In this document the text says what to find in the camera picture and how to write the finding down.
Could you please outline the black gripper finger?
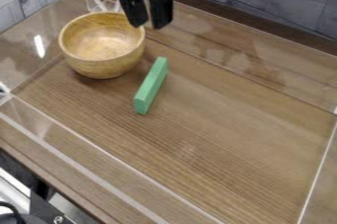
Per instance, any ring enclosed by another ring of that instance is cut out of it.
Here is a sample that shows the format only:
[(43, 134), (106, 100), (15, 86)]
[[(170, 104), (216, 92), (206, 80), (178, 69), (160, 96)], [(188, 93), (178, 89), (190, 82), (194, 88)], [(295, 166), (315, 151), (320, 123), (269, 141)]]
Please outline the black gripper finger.
[(156, 30), (164, 28), (172, 21), (174, 0), (150, 0), (152, 24)]
[(120, 4), (131, 25), (138, 28), (150, 19), (144, 0), (120, 0)]

